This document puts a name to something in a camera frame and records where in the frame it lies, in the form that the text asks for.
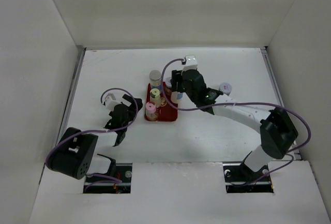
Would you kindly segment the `tall bottle silver cap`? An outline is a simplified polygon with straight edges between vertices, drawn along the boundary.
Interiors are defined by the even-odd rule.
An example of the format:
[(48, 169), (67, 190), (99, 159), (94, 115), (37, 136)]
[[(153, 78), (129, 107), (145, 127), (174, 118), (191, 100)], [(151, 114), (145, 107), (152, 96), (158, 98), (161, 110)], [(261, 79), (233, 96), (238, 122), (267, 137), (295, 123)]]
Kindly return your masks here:
[(171, 93), (171, 101), (174, 104), (178, 104), (181, 101), (182, 97), (183, 97), (183, 93), (181, 93), (181, 92), (172, 92)]

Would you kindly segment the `tall bottle grey cap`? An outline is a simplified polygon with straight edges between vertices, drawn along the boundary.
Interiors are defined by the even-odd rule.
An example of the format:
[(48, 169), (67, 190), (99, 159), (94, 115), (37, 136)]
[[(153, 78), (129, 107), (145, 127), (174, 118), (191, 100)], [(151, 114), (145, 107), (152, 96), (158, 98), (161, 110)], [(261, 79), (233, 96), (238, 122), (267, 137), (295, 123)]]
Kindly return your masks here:
[(162, 88), (162, 80), (161, 80), (161, 72), (159, 70), (152, 70), (149, 73), (149, 83), (151, 89), (158, 89), (161, 91)]

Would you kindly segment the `pink cap spice bottle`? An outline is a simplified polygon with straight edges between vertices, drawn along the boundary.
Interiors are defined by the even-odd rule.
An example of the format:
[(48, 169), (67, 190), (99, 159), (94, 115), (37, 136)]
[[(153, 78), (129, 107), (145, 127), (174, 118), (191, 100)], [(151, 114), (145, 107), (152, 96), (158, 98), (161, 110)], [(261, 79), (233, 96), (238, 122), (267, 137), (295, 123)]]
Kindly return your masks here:
[(153, 102), (147, 102), (145, 106), (145, 115), (149, 121), (155, 121), (158, 118), (157, 108)]

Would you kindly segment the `yellow cap spice bottle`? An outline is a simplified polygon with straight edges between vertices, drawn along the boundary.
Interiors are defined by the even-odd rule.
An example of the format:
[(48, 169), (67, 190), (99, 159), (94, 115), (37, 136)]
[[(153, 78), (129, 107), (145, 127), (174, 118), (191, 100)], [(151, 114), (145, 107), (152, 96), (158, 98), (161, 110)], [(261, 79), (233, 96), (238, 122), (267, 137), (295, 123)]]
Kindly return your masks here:
[(149, 92), (150, 102), (153, 102), (157, 108), (161, 106), (161, 94), (157, 88), (152, 88)]

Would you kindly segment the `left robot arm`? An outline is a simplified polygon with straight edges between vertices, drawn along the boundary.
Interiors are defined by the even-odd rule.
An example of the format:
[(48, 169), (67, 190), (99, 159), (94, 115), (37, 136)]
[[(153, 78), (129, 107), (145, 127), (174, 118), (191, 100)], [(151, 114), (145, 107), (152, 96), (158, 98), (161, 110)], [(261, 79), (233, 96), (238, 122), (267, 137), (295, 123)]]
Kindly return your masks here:
[(122, 100), (129, 104), (117, 100), (114, 94), (104, 93), (100, 101), (109, 110), (110, 119), (103, 129), (81, 131), (67, 128), (57, 146), (47, 155), (46, 167), (77, 180), (90, 174), (98, 174), (105, 182), (114, 180), (114, 159), (102, 155), (101, 149), (119, 146), (128, 126), (143, 107), (142, 99), (130, 94), (123, 94)]

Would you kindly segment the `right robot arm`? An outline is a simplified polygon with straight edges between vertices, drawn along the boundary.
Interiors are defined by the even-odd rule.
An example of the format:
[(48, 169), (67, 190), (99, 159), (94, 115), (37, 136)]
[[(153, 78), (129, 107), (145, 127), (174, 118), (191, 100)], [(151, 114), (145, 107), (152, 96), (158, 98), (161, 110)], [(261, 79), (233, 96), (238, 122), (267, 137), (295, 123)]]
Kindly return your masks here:
[(298, 137), (285, 109), (275, 106), (264, 110), (241, 105), (224, 92), (207, 87), (197, 70), (173, 70), (171, 85), (173, 93), (185, 93), (199, 110), (229, 118), (260, 134), (261, 144), (239, 166), (245, 181), (256, 180), (265, 165), (274, 159), (282, 159)]

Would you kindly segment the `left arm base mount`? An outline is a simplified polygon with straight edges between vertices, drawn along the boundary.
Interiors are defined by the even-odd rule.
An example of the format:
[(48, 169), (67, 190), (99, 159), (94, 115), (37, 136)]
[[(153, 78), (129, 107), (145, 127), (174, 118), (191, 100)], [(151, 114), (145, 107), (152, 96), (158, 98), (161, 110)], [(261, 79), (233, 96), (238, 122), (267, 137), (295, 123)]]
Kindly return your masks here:
[(131, 163), (117, 163), (114, 158), (97, 154), (87, 172), (83, 193), (129, 194), (132, 171)]

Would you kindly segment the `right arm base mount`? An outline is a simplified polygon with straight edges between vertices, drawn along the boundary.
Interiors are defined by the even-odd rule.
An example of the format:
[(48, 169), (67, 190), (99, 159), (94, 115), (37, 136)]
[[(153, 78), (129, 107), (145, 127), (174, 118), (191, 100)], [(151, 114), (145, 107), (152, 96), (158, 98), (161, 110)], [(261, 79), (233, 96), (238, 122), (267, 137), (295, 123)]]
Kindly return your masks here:
[(273, 193), (268, 165), (258, 172), (252, 172), (233, 163), (223, 166), (225, 189), (227, 193)]

